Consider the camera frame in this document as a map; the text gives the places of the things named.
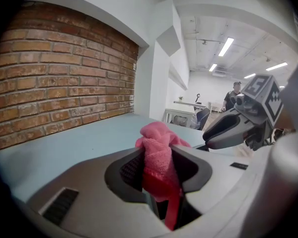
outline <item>fluorescent light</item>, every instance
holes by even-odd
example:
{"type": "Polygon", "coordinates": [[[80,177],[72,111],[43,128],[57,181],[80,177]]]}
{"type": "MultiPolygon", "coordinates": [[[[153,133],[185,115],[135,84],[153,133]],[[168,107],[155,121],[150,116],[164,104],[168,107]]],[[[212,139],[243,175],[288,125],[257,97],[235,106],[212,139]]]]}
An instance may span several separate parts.
{"type": "Polygon", "coordinates": [[[214,64],[211,66],[211,68],[210,68],[209,71],[213,71],[213,70],[215,69],[216,66],[218,66],[218,65],[217,65],[216,63],[214,63],[214,64]]]}
{"type": "Polygon", "coordinates": [[[283,67],[283,66],[286,66],[286,65],[288,65],[288,63],[283,62],[283,63],[281,63],[281,64],[279,64],[279,65],[270,67],[270,68],[268,68],[268,69],[266,69],[266,70],[273,70],[273,69],[277,69],[277,68],[280,68],[280,67],[283,67]]]}
{"type": "Polygon", "coordinates": [[[227,41],[225,42],[221,52],[219,53],[219,57],[224,56],[230,45],[233,43],[234,39],[233,38],[228,38],[227,41]]]}
{"type": "Polygon", "coordinates": [[[244,77],[244,78],[249,78],[249,77],[253,77],[253,76],[255,76],[256,74],[255,73],[253,73],[253,74],[250,74],[250,75],[248,75],[248,76],[246,76],[246,77],[244,77]]]}

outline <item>black shirt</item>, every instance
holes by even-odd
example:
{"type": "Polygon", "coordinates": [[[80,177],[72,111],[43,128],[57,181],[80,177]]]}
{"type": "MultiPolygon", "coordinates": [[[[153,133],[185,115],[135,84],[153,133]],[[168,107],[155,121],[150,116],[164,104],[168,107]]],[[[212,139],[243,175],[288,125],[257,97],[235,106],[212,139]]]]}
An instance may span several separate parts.
{"type": "Polygon", "coordinates": [[[225,108],[226,110],[230,110],[234,108],[234,104],[236,102],[235,97],[240,94],[240,92],[235,93],[234,91],[230,91],[226,94],[224,100],[226,101],[225,108]]]}

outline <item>brick wall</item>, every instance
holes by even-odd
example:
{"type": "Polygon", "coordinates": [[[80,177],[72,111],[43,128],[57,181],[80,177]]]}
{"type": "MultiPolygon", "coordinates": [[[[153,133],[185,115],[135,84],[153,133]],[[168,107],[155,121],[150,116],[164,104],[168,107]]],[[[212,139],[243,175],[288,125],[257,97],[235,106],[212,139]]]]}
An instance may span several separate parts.
{"type": "Polygon", "coordinates": [[[0,149],[132,112],[137,56],[94,18],[25,3],[0,42],[0,149]]]}

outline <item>robotic hand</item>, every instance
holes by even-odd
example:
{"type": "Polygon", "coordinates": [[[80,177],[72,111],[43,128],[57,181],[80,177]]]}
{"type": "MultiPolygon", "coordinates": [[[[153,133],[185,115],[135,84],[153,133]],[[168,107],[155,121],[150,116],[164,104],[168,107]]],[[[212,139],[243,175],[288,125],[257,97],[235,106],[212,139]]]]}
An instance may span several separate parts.
{"type": "Polygon", "coordinates": [[[206,146],[221,149],[243,141],[254,151],[263,146],[283,109],[279,93],[272,75],[256,75],[237,95],[234,108],[221,114],[205,131],[206,146]]]}

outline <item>blue tabletop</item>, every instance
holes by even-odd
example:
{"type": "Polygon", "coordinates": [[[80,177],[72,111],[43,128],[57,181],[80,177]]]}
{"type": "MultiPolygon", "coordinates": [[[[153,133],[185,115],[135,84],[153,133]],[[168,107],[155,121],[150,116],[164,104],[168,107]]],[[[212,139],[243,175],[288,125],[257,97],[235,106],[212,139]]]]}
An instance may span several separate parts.
{"type": "MultiPolygon", "coordinates": [[[[0,173],[12,194],[26,202],[76,163],[134,147],[140,129],[153,121],[125,114],[0,150],[0,173]]],[[[204,143],[202,131],[167,125],[192,147],[204,143]]],[[[231,149],[214,152],[233,155],[231,149]]]]}

